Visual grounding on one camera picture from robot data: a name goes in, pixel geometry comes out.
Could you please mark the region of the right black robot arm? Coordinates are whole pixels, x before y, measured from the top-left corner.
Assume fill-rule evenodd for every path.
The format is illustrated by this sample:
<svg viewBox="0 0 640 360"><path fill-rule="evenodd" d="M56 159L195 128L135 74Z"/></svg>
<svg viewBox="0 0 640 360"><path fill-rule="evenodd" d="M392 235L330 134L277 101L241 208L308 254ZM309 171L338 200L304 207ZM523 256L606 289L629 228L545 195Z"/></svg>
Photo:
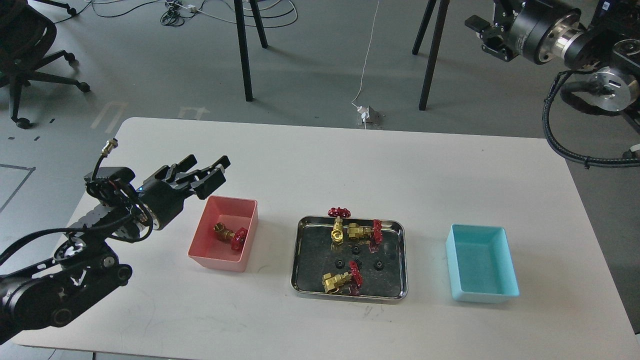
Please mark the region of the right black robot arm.
<svg viewBox="0 0 640 360"><path fill-rule="evenodd" d="M537 65L559 59L566 66L542 108L544 136L558 155L585 168L638 167L638 145L620 158L584 155L563 146L551 129L557 97L583 114L623 116L639 125L639 2L601 0L589 25L581 15L561 0L496 0L492 21L474 14L465 25L485 53L505 62L522 56Z"/></svg>

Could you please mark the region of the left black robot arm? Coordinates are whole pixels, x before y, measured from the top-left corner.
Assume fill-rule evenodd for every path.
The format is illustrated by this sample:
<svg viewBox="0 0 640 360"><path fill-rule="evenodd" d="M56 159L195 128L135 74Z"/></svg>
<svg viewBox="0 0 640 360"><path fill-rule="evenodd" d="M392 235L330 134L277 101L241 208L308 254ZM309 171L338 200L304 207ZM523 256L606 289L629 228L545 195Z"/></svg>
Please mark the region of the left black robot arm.
<svg viewBox="0 0 640 360"><path fill-rule="evenodd" d="M119 261L107 240L138 243L160 231L183 211L190 196L206 199L226 182L230 159L224 155L195 169L196 157L160 167L133 187L128 167L103 167L118 146L110 139L94 169L84 176L86 193L98 205L69 227L48 228L21 237L1 253L4 264L18 250L46 235L65 240L41 262L1 276L1 342L18 333L61 328L128 284L133 269Z"/></svg>

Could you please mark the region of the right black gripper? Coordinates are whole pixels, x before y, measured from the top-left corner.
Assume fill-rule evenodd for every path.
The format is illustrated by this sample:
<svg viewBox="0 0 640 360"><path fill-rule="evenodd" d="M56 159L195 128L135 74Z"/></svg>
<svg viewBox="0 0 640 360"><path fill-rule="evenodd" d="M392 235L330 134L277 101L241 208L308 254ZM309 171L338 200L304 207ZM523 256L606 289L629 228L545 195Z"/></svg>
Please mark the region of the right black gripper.
<svg viewBox="0 0 640 360"><path fill-rule="evenodd" d="M485 53L508 63L518 56L543 65L562 59L578 63L578 39L583 36L582 11L562 0L495 0L491 22L473 14L464 25L480 37Z"/></svg>

